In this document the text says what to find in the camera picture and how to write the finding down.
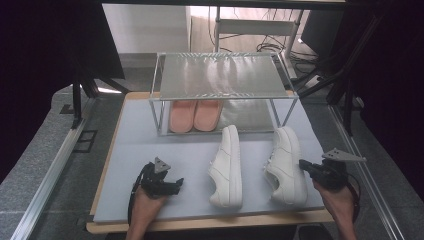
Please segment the black metal stand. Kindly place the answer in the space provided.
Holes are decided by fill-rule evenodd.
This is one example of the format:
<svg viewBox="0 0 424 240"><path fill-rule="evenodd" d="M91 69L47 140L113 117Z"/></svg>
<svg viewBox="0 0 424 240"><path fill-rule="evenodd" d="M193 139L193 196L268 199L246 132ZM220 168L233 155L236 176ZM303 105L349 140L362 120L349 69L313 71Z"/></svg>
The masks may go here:
<svg viewBox="0 0 424 240"><path fill-rule="evenodd" d="M82 101L81 101L81 90L84 90L85 94L89 98L97 98L100 94L99 88L95 82L96 79L106 83L110 87L119 91L122 94L127 94L130 90L110 77L103 76L95 73L87 68L83 67L78 61L74 63L75 71L72 83L72 96L73 96L73 123L71 128L76 129L82 124Z"/></svg>
<svg viewBox="0 0 424 240"><path fill-rule="evenodd" d="M332 85L327 94L326 101L329 105L337 104L341 98L344 98L344 112L342 124L349 135L351 131L351 116L353 110L353 85L352 70L357 65L358 59L365 49L367 42L371 39L374 31L378 28L382 17L371 14L345 45L333 56L322 60L321 63L309 74L302 78L311 80L312 75L318 72L325 73L324 79L319 81L313 87L305 91L298 92L300 99L303 99L324 87Z"/></svg>

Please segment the white metal stand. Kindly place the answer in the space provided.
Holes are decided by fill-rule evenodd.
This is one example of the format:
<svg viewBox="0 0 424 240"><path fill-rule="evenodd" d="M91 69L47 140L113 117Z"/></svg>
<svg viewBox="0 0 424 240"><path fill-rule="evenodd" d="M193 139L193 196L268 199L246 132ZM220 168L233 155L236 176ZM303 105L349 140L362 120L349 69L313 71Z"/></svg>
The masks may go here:
<svg viewBox="0 0 424 240"><path fill-rule="evenodd" d="M296 15L290 11L287 20L253 20L253 19L227 19L221 17L221 8L216 8L214 38L214 51L220 51L220 35L263 35L265 38L283 36L286 42L283 44L280 58L284 62L285 69L290 79L297 78L295 68L290 60L292 48L303 17L303 10L299 10Z"/></svg>

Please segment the metal frame shoe rack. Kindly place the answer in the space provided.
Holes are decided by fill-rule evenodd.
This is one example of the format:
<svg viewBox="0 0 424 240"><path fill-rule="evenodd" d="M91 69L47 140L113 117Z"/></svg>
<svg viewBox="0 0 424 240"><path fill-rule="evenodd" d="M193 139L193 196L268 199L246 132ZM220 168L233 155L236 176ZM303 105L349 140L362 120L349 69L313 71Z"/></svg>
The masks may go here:
<svg viewBox="0 0 424 240"><path fill-rule="evenodd" d="M223 103L216 127L266 133L287 124L298 96L278 53L159 53L150 105L157 133L171 135L175 101Z"/></svg>

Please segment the pink slipper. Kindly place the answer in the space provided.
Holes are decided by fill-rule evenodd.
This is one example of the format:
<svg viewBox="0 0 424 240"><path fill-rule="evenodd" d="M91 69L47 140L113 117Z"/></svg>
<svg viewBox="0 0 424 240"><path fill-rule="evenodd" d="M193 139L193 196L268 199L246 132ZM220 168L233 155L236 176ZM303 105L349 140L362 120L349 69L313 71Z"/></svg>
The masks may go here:
<svg viewBox="0 0 424 240"><path fill-rule="evenodd" d="M169 129L174 133L186 133L193 127L196 101L173 101L169 115Z"/></svg>
<svg viewBox="0 0 424 240"><path fill-rule="evenodd" d="M197 103L194 127L199 131L209 132L216 128L222 110L218 100L201 100Z"/></svg>

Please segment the black floor bracket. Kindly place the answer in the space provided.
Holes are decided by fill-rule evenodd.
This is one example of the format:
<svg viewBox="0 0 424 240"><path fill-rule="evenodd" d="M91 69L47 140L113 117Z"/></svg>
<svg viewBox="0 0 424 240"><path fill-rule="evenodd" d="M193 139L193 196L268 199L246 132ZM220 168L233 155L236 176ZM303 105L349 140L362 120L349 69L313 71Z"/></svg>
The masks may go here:
<svg viewBox="0 0 424 240"><path fill-rule="evenodd" d="M73 149L74 153L90 153L95 142L97 130L84 130L81 132Z"/></svg>

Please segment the person's right hand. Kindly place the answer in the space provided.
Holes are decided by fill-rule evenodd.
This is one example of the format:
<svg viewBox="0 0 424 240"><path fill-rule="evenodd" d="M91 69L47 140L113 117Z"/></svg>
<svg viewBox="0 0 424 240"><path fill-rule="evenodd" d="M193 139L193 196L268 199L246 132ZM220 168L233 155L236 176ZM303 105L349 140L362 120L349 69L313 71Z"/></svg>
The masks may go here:
<svg viewBox="0 0 424 240"><path fill-rule="evenodd" d="M337 223L352 223L354 200L347 187L339 191L330 191L313 181L314 188L320 193L324 205Z"/></svg>

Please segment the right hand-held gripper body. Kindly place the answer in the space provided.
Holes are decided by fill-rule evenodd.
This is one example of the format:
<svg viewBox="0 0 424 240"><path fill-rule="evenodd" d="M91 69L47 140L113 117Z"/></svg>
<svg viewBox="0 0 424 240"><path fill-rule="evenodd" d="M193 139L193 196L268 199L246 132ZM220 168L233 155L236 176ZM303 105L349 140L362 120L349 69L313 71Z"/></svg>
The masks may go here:
<svg viewBox="0 0 424 240"><path fill-rule="evenodd" d="M318 183L327 190L335 191L339 191L347 185L347 162L366 162L365 157L353 155L337 148L324 153L322 157L322 163L316 164L317 170L321 171L323 175L322 181Z"/></svg>

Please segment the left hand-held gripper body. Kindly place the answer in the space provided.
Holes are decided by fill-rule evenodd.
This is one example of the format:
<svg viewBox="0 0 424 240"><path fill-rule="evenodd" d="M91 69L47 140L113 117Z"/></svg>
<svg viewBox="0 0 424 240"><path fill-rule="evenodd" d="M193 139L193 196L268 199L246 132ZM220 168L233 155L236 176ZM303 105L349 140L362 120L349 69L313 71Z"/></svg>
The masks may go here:
<svg viewBox="0 0 424 240"><path fill-rule="evenodd" d="M141 188L150 198L168 196L166 188L172 183L164 181L170 166L156 157L153 162L146 164L141 171Z"/></svg>

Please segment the pale grey mat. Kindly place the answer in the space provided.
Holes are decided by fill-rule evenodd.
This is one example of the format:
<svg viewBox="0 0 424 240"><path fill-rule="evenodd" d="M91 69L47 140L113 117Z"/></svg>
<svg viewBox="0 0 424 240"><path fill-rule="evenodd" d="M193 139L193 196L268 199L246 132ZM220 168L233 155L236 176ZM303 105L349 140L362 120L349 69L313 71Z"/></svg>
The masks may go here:
<svg viewBox="0 0 424 240"><path fill-rule="evenodd" d="M157 134L147 99L127 99L109 155L102 191L94 214L98 223L125 222L133 183L148 162L160 158L171 166L166 180L184 180L178 195L168 199L160 211L161 219L203 218L224 215L250 215L292 211L289 205L271 199L272 188L264 174L264 165L273 150L273 133L239 134L243 205L239 210L210 204L215 191L208 175L221 135Z"/></svg>

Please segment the person's left hand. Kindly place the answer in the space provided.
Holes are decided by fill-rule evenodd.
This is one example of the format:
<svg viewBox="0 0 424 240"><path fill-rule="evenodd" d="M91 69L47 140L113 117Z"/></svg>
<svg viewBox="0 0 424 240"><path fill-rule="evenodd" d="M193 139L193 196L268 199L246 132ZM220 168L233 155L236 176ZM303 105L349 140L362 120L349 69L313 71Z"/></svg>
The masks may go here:
<svg viewBox="0 0 424 240"><path fill-rule="evenodd" d="M158 215L166 200L166 196L150 198L141 187L138 187L135 192L131 224L151 223Z"/></svg>

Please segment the white sneaker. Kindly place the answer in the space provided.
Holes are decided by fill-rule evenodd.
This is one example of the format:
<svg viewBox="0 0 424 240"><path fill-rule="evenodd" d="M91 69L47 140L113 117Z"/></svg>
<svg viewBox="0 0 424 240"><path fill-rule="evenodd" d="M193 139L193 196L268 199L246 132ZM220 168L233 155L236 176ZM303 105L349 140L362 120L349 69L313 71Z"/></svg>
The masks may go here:
<svg viewBox="0 0 424 240"><path fill-rule="evenodd" d="M208 174L215 183L215 192L209 199L210 203L223 208L241 208L243 187L240 142L234 125L222 130L221 143Z"/></svg>
<svg viewBox="0 0 424 240"><path fill-rule="evenodd" d="M306 204L308 191L300 158L300 143L294 130L288 126L276 129L273 150L264 166L273 201L294 207Z"/></svg>

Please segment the dark monitor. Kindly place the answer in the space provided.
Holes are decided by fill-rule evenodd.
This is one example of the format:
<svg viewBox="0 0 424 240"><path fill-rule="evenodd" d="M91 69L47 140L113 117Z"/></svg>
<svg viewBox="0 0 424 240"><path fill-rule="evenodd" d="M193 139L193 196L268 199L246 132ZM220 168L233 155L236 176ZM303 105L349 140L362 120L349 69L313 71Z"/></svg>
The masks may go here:
<svg viewBox="0 0 424 240"><path fill-rule="evenodd" d="M334 55L341 48L340 28L344 12L311 10L301 40L318 55L319 60Z"/></svg>

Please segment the black curtain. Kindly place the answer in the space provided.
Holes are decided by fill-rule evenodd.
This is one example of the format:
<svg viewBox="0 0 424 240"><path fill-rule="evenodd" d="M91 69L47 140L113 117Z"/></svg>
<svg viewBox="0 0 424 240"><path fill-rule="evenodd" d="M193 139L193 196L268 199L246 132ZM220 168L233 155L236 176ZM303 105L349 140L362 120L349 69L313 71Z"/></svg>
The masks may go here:
<svg viewBox="0 0 424 240"><path fill-rule="evenodd" d="M0 0L0 182L58 90L123 77L100 0Z"/></svg>

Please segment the aluminium rail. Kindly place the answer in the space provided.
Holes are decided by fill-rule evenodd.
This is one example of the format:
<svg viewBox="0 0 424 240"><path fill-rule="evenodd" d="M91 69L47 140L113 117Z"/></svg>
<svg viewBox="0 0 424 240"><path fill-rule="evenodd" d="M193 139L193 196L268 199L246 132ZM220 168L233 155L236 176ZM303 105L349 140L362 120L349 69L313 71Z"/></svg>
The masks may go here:
<svg viewBox="0 0 424 240"><path fill-rule="evenodd" d="M362 157L357 143L354 138L349 135L342 122L342 114L337 106L328 106L329 112L335 122L337 129L346 145L347 151L353 155ZM357 173L362 181L362 186L368 193L373 206L384 226L386 233L391 240L405 240L404 235L399 228L398 221L393 215L393 212L382 195L366 161L354 162Z"/></svg>
<svg viewBox="0 0 424 240"><path fill-rule="evenodd" d="M33 232L43 209L52 194L60 175L90 118L95 99L89 99L82 110L82 119L74 129L68 131L64 142L53 159L46 175L35 192L28 208L24 212L10 240L28 240Z"/></svg>

